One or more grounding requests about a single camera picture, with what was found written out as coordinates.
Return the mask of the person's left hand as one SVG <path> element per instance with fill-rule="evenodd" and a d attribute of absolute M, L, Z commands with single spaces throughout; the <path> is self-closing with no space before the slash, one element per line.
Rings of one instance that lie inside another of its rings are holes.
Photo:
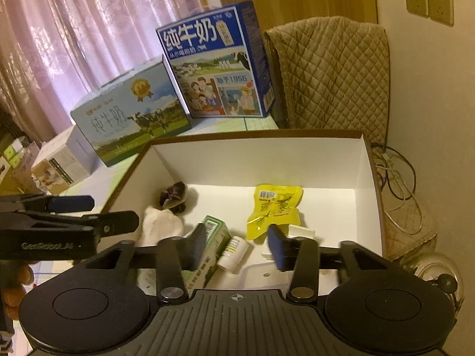
<path fill-rule="evenodd" d="M 34 282 L 34 272 L 28 262 L 22 262 L 17 271 L 17 281 L 14 286 L 1 291 L 3 312 L 11 320 L 18 321 L 19 306 L 26 296 L 26 285 Z"/>

